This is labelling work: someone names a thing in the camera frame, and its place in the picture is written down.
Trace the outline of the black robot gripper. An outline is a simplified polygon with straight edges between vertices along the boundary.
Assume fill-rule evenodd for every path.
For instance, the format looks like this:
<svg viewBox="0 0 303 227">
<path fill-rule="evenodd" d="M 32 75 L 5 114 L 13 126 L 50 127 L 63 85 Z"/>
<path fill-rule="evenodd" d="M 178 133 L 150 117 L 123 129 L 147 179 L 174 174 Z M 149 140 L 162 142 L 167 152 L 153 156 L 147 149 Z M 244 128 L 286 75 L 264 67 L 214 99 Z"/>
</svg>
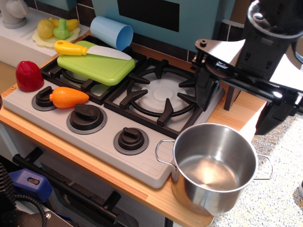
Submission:
<svg viewBox="0 0 303 227">
<path fill-rule="evenodd" d="M 288 116 L 302 115 L 303 104 L 297 103 L 303 91 L 303 78 L 286 56 L 286 51 L 292 48 L 295 58 L 303 60 L 296 51 L 302 36 L 302 1 L 253 1 L 247 12 L 242 40 L 196 41 L 198 106 L 203 110 L 208 108 L 222 81 L 270 102 L 261 111 L 255 135 L 268 134 Z"/>
</svg>

